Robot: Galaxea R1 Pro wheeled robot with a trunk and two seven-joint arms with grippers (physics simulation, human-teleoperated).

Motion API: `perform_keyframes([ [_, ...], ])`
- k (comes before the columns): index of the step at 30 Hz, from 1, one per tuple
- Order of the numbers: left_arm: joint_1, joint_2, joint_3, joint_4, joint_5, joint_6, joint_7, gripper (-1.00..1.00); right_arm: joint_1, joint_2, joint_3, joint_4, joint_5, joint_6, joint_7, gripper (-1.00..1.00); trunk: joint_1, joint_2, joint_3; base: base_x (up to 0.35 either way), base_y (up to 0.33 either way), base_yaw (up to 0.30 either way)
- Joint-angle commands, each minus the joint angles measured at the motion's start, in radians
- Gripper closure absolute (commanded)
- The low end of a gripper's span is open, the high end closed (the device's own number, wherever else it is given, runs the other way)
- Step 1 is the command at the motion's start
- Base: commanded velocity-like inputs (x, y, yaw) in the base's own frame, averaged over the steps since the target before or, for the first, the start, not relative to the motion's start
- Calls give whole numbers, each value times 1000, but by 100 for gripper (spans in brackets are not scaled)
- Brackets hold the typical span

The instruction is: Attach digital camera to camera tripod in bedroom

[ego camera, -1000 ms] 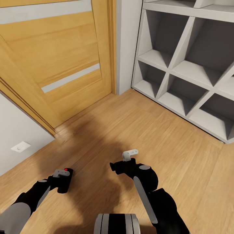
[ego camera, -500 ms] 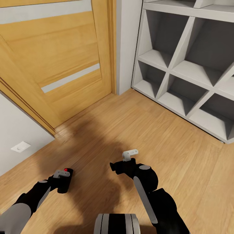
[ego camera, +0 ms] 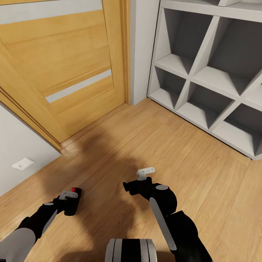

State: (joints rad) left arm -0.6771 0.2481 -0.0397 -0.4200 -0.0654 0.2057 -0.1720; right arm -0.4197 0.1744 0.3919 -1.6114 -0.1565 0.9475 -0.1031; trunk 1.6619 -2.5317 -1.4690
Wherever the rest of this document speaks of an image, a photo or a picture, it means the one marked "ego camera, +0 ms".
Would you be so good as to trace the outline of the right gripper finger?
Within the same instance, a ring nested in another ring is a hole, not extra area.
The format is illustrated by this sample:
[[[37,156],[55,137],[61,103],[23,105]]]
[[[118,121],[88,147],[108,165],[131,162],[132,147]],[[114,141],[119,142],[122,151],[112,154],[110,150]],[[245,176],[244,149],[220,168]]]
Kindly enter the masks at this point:
[[[123,186],[124,186],[124,189],[125,189],[126,192],[129,191],[129,185],[128,185],[128,183],[123,182]]]

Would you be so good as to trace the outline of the digital camera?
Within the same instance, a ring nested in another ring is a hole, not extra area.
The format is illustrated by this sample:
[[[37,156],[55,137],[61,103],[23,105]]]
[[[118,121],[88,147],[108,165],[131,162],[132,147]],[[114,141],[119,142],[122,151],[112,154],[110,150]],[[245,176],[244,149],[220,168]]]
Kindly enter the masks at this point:
[[[78,204],[79,204],[79,200],[80,200],[80,196],[81,196],[81,192],[82,192],[82,189],[81,188],[72,188],[72,192],[75,192],[78,194],[78,197],[77,198],[70,198],[70,197],[66,197],[67,200],[72,200],[74,202],[78,202],[77,205],[75,206],[74,209],[70,210],[70,211],[64,211],[64,215],[66,216],[73,216],[75,215],[76,211],[77,211],[77,208],[78,208]]]

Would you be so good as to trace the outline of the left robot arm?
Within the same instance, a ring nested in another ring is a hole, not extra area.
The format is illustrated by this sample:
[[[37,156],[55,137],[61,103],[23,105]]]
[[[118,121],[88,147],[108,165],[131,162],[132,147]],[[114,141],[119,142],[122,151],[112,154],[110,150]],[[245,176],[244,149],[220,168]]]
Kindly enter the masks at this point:
[[[78,194],[62,191],[52,202],[44,203],[31,217],[26,217],[9,236],[0,242],[0,262],[24,262],[28,253],[53,222],[56,214],[75,208]]]

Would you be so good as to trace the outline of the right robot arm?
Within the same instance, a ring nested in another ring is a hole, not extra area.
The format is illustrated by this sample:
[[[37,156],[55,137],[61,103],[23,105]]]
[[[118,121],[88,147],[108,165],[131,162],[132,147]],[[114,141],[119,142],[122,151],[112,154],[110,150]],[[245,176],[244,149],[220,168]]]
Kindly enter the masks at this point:
[[[177,198],[169,186],[152,184],[147,174],[154,173],[154,167],[139,169],[137,180],[123,182],[130,195],[140,194],[150,203],[159,227],[176,262],[213,262],[207,249],[198,237],[194,222],[177,208]]]

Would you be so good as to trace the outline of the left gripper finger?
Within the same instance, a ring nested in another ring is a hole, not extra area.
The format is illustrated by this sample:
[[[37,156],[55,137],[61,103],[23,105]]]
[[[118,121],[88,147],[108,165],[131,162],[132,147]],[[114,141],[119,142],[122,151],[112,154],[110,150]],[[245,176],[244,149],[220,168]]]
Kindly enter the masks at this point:
[[[74,208],[75,208],[75,206],[77,205],[77,203],[78,203],[77,201],[76,201],[76,202],[74,202],[74,203],[73,203],[73,205],[72,205],[72,208],[71,208],[71,209],[74,209]]]

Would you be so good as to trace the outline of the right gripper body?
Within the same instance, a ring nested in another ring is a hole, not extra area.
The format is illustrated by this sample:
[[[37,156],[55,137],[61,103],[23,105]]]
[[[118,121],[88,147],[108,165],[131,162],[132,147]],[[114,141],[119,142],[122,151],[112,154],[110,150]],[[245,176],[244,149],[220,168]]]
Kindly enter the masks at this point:
[[[136,194],[140,194],[141,196],[143,196],[143,188],[144,188],[144,186],[146,184],[148,184],[148,183],[152,183],[151,177],[146,177],[146,178],[147,179],[143,180],[143,181],[134,180],[134,181],[131,181],[131,182],[128,183],[128,185],[129,185],[129,193],[130,193],[131,196],[132,195],[136,195]]]

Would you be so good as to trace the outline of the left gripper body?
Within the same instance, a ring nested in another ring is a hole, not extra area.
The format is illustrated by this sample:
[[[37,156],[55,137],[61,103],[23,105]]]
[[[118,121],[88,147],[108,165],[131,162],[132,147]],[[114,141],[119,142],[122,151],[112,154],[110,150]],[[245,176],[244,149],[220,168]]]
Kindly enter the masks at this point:
[[[53,202],[61,203],[61,210],[60,210],[60,212],[72,210],[71,208],[72,208],[72,205],[74,203],[74,201],[72,201],[72,200],[60,200],[59,198],[55,198],[53,200]]]

